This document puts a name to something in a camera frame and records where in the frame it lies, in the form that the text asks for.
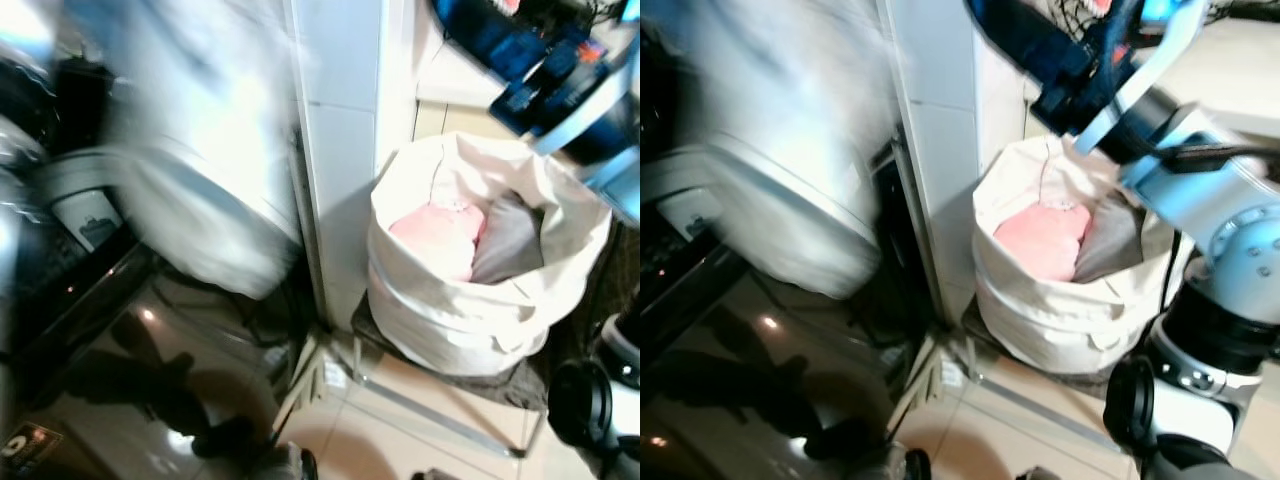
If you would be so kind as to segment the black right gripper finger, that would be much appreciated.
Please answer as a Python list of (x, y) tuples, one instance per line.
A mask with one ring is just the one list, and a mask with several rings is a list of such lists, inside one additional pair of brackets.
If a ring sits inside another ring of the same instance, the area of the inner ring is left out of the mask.
[(532, 69), (532, 32), (493, 1), (436, 0), (433, 8), (445, 37), (490, 73)]
[(991, 46), (1039, 84), (1075, 79), (1091, 67), (1085, 47), (1028, 3), (966, 0), (965, 6)]

